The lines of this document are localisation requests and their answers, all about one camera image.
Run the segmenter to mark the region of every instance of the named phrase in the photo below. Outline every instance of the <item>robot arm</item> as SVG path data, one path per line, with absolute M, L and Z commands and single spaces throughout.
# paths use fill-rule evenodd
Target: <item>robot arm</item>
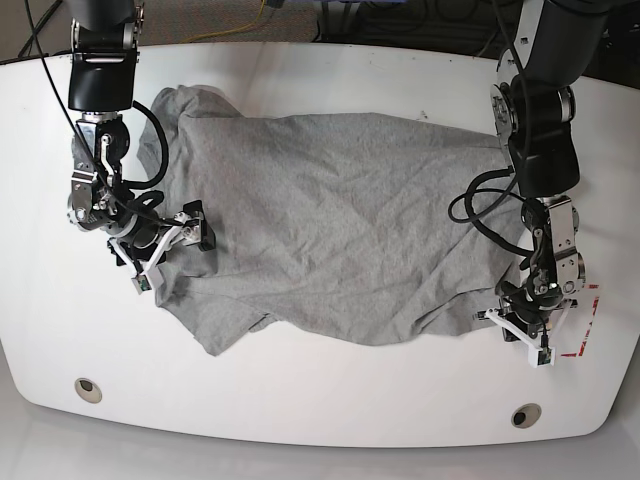
M 135 267 L 134 280 L 140 287 L 152 283 L 148 280 L 153 276 L 139 265 L 140 254 L 147 254 L 147 266 L 154 267 L 162 257 L 157 253 L 163 251 L 156 252 L 153 246 L 166 250 L 187 239 L 212 248 L 215 242 L 206 238 L 214 237 L 206 235 L 209 230 L 201 208 L 185 209 L 185 216 L 176 217 L 189 225 L 154 223 L 150 218 L 157 218 L 153 208 L 162 201 L 161 192 L 136 198 L 132 190 L 151 188 L 153 182 L 122 179 L 120 160 L 129 137 L 118 112 L 136 106 L 133 83 L 142 8 L 135 7 L 133 0 L 66 1 L 74 17 L 69 107 L 83 112 L 77 125 L 93 156 L 89 163 L 74 160 L 70 218 L 84 230 L 107 230 L 113 237 L 112 251 L 121 263 Z M 566 305 L 565 296 L 576 293 L 585 282 L 575 243 L 578 216 L 566 195 L 580 179 L 571 140 L 575 100 L 570 85 L 588 65 L 610 9 L 625 1 L 525 0 L 513 51 L 502 55 L 498 82 L 492 87 L 498 137 L 510 167 L 502 176 L 515 171 L 513 183 L 526 200 L 522 219 L 534 248 L 511 249 L 525 256 L 521 269 L 528 275 L 519 286 L 503 282 L 501 308 L 481 318 L 499 319 L 496 323 L 518 339 L 523 333 L 538 338 L 542 330 L 536 366 L 553 363 L 546 328 L 550 313 Z M 161 127 L 156 127 L 162 144 Z M 472 183 L 471 196 L 480 183 Z M 465 198 L 470 216 L 471 196 Z M 122 208 L 123 204 L 135 208 Z M 136 215 L 136 209 L 144 216 Z M 485 235 L 493 233 L 479 218 L 472 223 Z
M 67 3 L 74 18 L 68 104 L 82 112 L 76 122 L 68 216 L 82 231 L 101 228 L 111 235 L 108 247 L 117 264 L 130 269 L 134 285 L 142 293 L 159 286 L 157 265 L 176 243 L 210 250 L 215 248 L 215 235 L 199 201 L 185 205 L 170 220 L 161 219 L 154 210 L 164 195 L 149 189 L 162 180 L 169 159 L 162 126 L 133 100 L 142 7 L 136 7 L 133 0 Z M 129 149 L 129 132 L 119 112 L 132 107 L 154 125 L 162 150 L 160 171 L 143 182 L 122 176 L 121 160 Z M 136 190 L 147 191 L 136 196 Z
M 534 249 L 521 265 L 528 270 L 522 284 L 503 282 L 501 308 L 479 316 L 502 326 L 507 341 L 522 334 L 536 339 L 542 332 L 529 357 L 533 366 L 553 363 L 549 316 L 585 283 L 575 241 L 578 213 L 566 194 L 580 180 L 571 139 L 576 106 L 570 85 L 585 71 L 611 8 L 620 3 L 625 1 L 525 0 L 513 42 L 519 58 L 512 49 L 503 53 L 498 83 L 491 89 L 500 146 L 525 198 L 522 220 Z M 482 224 L 479 228 L 486 230 Z

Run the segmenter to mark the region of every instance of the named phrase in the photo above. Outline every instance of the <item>gray t-shirt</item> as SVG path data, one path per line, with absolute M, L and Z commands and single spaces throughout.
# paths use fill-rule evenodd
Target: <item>gray t-shirt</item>
M 447 206 L 504 168 L 494 137 L 379 114 L 244 118 L 187 87 L 152 109 L 170 148 L 160 214 L 201 199 L 218 239 L 208 253 L 174 247 L 156 301 L 210 354 L 273 321 L 365 345 L 486 326 L 472 314 L 497 306 L 513 256 Z M 153 175 L 149 124 L 138 156 Z M 508 201 L 485 221 L 513 242 L 518 212 Z

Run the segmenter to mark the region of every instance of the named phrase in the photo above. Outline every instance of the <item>yellow cable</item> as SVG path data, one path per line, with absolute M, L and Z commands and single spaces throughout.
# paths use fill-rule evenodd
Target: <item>yellow cable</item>
M 231 30 L 224 30 L 222 32 L 203 33 L 202 35 L 194 35 L 193 37 L 189 37 L 182 40 L 180 43 L 192 43 L 192 42 L 197 42 L 198 40 L 204 40 L 205 38 L 220 37 L 222 35 L 229 35 L 231 33 L 244 32 L 245 30 L 250 29 L 251 27 L 255 26 L 258 23 L 258 21 L 260 20 L 260 17 L 262 17 L 262 12 L 264 10 L 266 1 L 267 0 L 262 0 L 262 3 L 260 4 L 260 11 L 258 12 L 258 15 L 256 16 L 256 18 L 254 18 L 251 23 L 247 23 L 242 27 L 232 28 Z

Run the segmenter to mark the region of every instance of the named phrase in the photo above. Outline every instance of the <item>gray cloth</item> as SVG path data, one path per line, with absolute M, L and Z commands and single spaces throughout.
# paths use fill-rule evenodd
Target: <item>gray cloth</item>
M 170 146 L 160 213 L 201 199 L 218 238 L 169 252 L 156 302 L 210 354 L 278 320 L 364 345 L 486 326 L 471 316 L 497 305 L 513 256 L 446 212 L 504 168 L 494 137 L 379 114 L 244 118 L 186 87 L 152 109 Z M 138 155 L 153 175 L 150 125 Z M 486 223 L 516 241 L 518 212 L 506 202 Z

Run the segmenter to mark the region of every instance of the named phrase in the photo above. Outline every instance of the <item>circular hole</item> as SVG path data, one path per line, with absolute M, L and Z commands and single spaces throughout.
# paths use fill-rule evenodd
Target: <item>circular hole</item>
M 78 396 L 85 402 L 99 403 L 102 400 L 102 391 L 95 382 L 87 378 L 79 378 L 74 386 Z
M 80 380 L 80 386 L 86 392 L 90 392 L 91 390 L 93 390 L 93 385 L 89 380 Z
M 518 412 L 513 416 L 513 424 L 518 427 L 524 423 L 527 416 L 523 412 Z
M 511 424 L 516 428 L 533 426 L 542 415 L 542 408 L 535 403 L 528 403 L 516 410 L 511 416 Z

